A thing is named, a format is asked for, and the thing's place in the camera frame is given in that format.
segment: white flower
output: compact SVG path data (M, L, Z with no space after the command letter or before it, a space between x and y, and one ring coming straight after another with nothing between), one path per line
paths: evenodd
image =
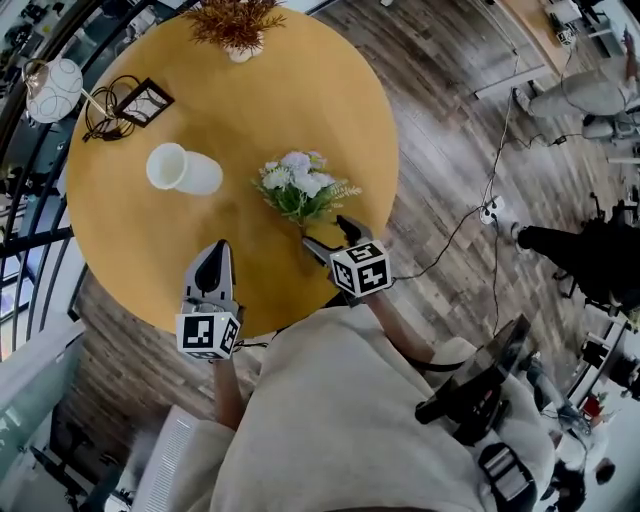
M323 158L317 151L309 151L308 155L311 157L312 169L324 169L324 166L327 164L326 158Z
M300 174L294 177L294 185L296 188L305 194L310 199L316 197L318 192L322 189L322 185L317 181L312 174Z
M292 151L280 160L280 163L285 167L289 167L294 174L306 174L311 169L311 158L300 151Z
M260 176L264 178L267 174L269 174L279 165L280 164L278 162L267 162L266 164L264 164L264 167L260 169Z
M262 178L262 185L268 190L284 188L291 182L291 176L287 169L278 167Z
M329 174L325 174L323 172L314 172L311 173L311 176L314 180L320 183L322 188L333 185L336 182L336 180L334 180Z

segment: wooden floor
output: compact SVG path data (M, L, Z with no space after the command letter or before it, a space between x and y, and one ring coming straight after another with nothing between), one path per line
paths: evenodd
M513 74L518 58L510 39L520 70L537 63L518 31L497 9L491 13L495 19L476 0L402 0L390 8L374 0L338 0L317 15L362 52L393 107L401 165L385 241L396 273L431 263L482 198L508 100L501 94L479 101L473 91ZM584 46L570 72L593 65L590 55ZM506 140L539 132L554 140L578 131L579 120L534 123L514 106ZM611 208L623 187L621 170L607 164L602 147L572 137L553 148L508 144L494 192L525 224L578 231L594 214L591 191ZM426 339L460 335L478 346L490 339L494 240L495 230L474 215L436 268L389 292ZM581 294L561 300L551 279L555 268L542 258L519 257L503 240L498 253L499 324L524 313L532 322L531 340L563 380L571 352L593 325L583 318ZM169 405L210 415L208 367L178 356L172 336L129 315L90 273L77 308L88 328L84 355L59 419L81 423L101 449L124 460L134 430Z

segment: table top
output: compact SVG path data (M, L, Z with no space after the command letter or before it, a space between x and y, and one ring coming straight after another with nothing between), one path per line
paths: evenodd
M569 52L556 37L545 6L545 0L497 0L496 3L520 28L529 43L558 76L562 76Z
M105 72L97 86L132 74L149 77L174 99L146 128L120 141L82 136L76 125L67 200L74 233L98 281L126 309L175 332L184 272L219 239L230 242L235 299L247 309L245 338L286 327L322 307L337 290L282 218L251 183L265 162L292 150L318 151L327 170L363 189L334 211L380 235L398 177L395 124L384 90L358 51L335 31L283 8L284 28L265 34L263 53L232 63L218 47L191 40L189 22L150 30ZM177 142L220 163L211 196L155 189L149 153ZM342 232L325 222L308 234L330 246Z

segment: vase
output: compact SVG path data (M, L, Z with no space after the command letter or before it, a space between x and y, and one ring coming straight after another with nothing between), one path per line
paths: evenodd
M161 190L175 189L206 196L222 184L222 168L215 160L195 151L186 151L169 142L155 148L147 159L147 178Z
M224 51L227 52L232 62L241 64L247 62L251 57L257 57L262 53L264 36L259 36L260 46L256 48L236 48L234 46L225 46Z

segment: flower bouquet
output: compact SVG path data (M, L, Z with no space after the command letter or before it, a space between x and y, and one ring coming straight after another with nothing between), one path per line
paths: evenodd
M279 162L267 162L254 185L270 206L304 228L309 220L342 208L340 199L362 192L347 180L336 181L325 171L326 163L315 151L293 151Z

